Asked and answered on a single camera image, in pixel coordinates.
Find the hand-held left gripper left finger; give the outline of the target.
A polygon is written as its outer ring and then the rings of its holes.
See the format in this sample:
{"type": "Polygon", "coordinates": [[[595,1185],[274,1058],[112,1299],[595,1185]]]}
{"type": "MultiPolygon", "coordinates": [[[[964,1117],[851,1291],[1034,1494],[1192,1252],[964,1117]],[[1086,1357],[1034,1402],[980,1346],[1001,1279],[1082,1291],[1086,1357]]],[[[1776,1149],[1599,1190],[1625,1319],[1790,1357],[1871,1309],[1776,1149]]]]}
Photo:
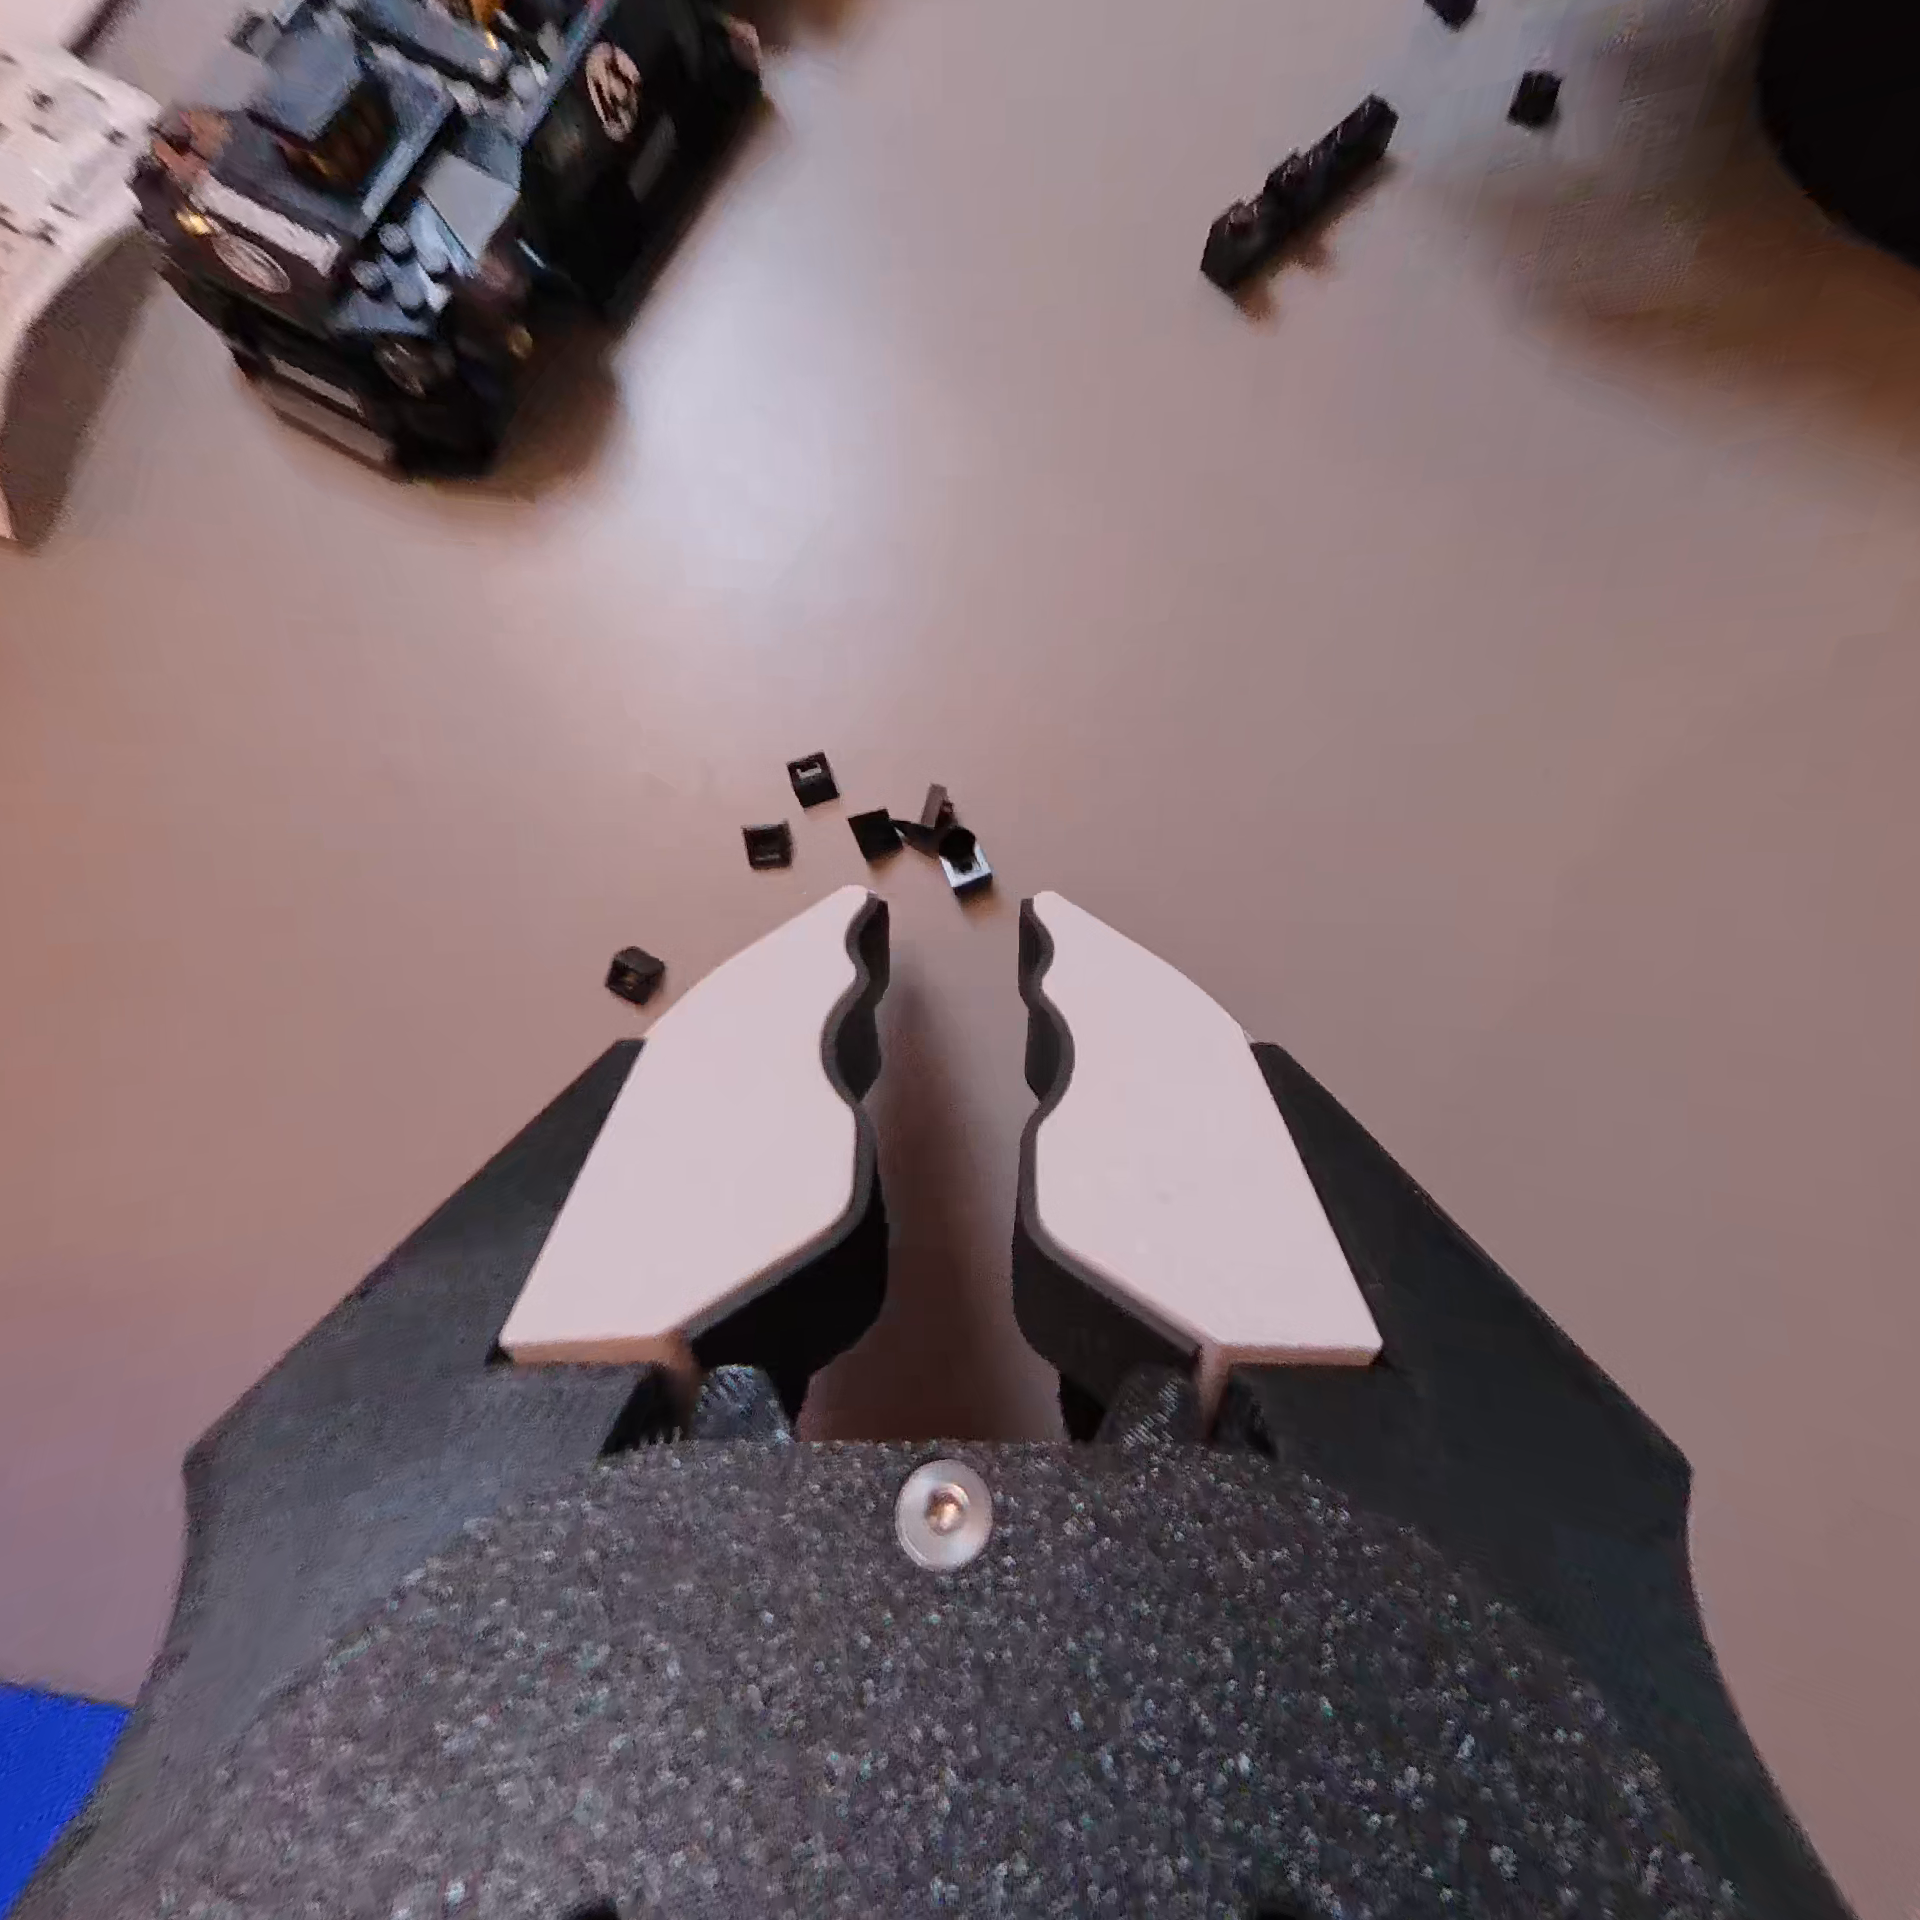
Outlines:
{"type": "Polygon", "coordinates": [[[723,1324],[800,1309],[821,1370],[875,1319],[855,1232],[875,1215],[885,900],[795,909],[643,1041],[494,1346],[513,1366],[723,1366],[723,1324]]]}

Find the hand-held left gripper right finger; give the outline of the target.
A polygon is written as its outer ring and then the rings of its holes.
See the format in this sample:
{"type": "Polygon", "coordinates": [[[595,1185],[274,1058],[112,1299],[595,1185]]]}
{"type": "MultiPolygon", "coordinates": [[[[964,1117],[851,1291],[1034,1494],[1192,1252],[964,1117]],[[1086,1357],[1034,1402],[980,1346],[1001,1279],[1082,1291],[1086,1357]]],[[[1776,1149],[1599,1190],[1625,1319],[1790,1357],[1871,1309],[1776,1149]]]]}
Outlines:
{"type": "Polygon", "coordinates": [[[1092,1433],[1136,1370],[1187,1380],[1206,1417],[1237,1370],[1368,1370],[1374,1309],[1255,1034],[1063,894],[1019,900],[1017,976],[1017,1324],[1063,1433],[1092,1433]]]}

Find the cluster of small black tiles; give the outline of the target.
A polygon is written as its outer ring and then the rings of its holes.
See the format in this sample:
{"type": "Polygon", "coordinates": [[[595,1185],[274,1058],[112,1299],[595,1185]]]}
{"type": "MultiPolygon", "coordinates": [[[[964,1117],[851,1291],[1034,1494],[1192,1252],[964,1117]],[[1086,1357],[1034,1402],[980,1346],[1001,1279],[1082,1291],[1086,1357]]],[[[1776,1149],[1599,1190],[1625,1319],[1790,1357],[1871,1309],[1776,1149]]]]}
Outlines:
{"type": "MultiPolygon", "coordinates": [[[[824,750],[790,756],[783,773],[800,812],[843,799],[824,750]]],[[[955,900],[986,900],[999,886],[999,865],[980,849],[980,829],[961,821],[949,784],[929,784],[917,812],[855,809],[843,828],[868,865],[895,859],[900,849],[917,849],[943,865],[955,900]]],[[[740,828],[740,849],[752,871],[783,871],[795,865],[795,828],[790,821],[740,828]]],[[[662,976],[667,976],[667,960],[651,949],[617,949],[605,960],[605,989],[631,1006],[651,1006],[662,976]]]]}

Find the blue plastic bin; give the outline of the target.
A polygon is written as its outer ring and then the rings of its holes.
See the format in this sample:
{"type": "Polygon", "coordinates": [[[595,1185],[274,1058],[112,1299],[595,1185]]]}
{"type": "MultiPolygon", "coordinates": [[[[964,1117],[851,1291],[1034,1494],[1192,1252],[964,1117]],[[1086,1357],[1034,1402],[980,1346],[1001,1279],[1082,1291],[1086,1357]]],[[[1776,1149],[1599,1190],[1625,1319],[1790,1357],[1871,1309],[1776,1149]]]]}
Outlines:
{"type": "Polygon", "coordinates": [[[127,1706],[0,1683],[0,1916],[107,1779],[127,1706]]]}

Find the black long lego plate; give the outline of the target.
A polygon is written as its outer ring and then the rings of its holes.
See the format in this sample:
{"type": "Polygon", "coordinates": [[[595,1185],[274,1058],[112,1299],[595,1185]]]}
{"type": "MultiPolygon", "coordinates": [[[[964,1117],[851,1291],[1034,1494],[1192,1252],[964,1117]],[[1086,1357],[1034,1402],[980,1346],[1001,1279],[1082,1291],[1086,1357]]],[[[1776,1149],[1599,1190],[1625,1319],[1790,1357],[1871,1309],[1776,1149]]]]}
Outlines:
{"type": "Polygon", "coordinates": [[[1232,199],[1210,218],[1199,272],[1220,294],[1241,294],[1309,223],[1322,223],[1346,196],[1360,196],[1385,173],[1393,129],[1399,111],[1385,91],[1368,91],[1322,140],[1283,150],[1255,196],[1232,199]]]}

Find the black lego car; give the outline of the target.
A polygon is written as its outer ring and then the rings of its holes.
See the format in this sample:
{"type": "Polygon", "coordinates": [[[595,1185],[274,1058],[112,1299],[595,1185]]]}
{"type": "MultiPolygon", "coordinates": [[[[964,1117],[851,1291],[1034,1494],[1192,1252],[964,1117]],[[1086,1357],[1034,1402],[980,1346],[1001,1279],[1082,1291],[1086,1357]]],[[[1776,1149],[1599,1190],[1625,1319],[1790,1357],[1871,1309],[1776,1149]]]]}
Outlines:
{"type": "Polygon", "coordinates": [[[245,387],[403,474],[486,474],[552,324],[621,318],[766,111],[709,0],[260,5],[132,159],[245,387]]]}

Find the white booklet stand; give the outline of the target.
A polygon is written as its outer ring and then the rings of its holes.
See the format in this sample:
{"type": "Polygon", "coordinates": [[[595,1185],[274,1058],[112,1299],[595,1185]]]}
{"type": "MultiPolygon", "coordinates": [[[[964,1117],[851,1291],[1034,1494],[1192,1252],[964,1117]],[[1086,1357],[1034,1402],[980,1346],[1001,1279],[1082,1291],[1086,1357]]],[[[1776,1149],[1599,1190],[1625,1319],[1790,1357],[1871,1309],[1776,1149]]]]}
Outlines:
{"type": "Polygon", "coordinates": [[[78,260],[0,283],[0,538],[35,547],[149,300],[143,216],[78,260]]]}

